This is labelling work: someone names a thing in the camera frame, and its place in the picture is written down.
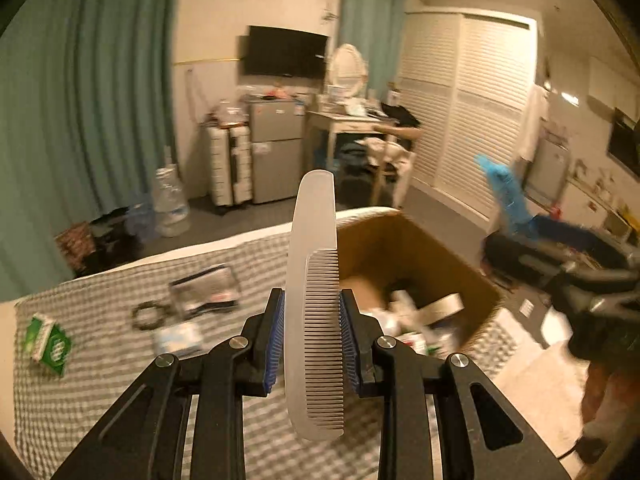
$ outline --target green and white package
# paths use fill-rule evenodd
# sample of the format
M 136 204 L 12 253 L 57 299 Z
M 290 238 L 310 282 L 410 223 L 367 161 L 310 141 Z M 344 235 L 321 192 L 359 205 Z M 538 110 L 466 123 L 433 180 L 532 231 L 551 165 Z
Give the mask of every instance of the green and white package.
M 55 320 L 43 314 L 33 315 L 24 337 L 24 351 L 31 359 L 61 376 L 70 350 L 71 339 Z

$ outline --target white closet door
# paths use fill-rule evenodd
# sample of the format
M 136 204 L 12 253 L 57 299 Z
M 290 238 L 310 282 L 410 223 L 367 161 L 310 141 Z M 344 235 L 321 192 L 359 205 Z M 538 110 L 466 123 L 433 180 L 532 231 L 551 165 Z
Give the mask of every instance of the white closet door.
M 409 14 L 402 44 L 401 103 L 422 123 L 414 177 L 433 185 L 442 154 L 460 45 L 461 14 Z
M 536 65 L 528 28 L 465 16 L 460 66 L 435 187 L 490 218 L 494 200 L 474 158 L 510 164 Z

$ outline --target black flat screen tv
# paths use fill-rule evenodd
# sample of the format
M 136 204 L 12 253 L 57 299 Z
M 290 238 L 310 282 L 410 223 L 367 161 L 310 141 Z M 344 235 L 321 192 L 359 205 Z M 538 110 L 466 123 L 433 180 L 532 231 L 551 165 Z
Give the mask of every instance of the black flat screen tv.
M 609 139 L 609 156 L 640 179 L 640 132 L 616 111 Z
M 244 74 L 324 77 L 327 36 L 274 27 L 249 27 Z

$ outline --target checkered tablecloth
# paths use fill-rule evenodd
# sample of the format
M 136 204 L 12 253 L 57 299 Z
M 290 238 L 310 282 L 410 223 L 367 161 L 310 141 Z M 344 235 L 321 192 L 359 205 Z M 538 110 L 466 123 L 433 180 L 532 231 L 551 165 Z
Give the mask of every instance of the checkered tablecloth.
M 37 480 L 49 479 L 100 416 L 152 361 L 150 332 L 131 327 L 132 307 L 168 300 L 167 283 L 215 264 L 230 264 L 242 288 L 232 312 L 198 318 L 212 348 L 240 333 L 248 316 L 264 310 L 272 287 L 284 287 L 289 234 L 228 250 L 190 256 L 75 280 L 20 302 L 15 341 L 15 441 Z M 32 314 L 59 321 L 73 339 L 65 375 L 56 378 L 21 349 Z M 513 340 L 493 323 L 472 356 L 495 374 L 513 353 Z M 193 403 L 184 451 L 188 478 L 193 441 Z M 334 442 L 308 442 L 292 430 L 282 374 L 266 399 L 244 399 L 244 455 L 248 480 L 364 479 L 378 468 L 382 401 L 345 398 L 344 435 Z

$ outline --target gray mini fridge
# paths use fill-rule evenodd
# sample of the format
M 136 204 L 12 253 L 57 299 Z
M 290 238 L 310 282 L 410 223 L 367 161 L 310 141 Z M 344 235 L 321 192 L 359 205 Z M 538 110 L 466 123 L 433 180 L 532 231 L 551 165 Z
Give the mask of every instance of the gray mini fridge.
M 302 179 L 304 106 L 285 100 L 252 102 L 249 120 L 254 203 L 296 196 Z

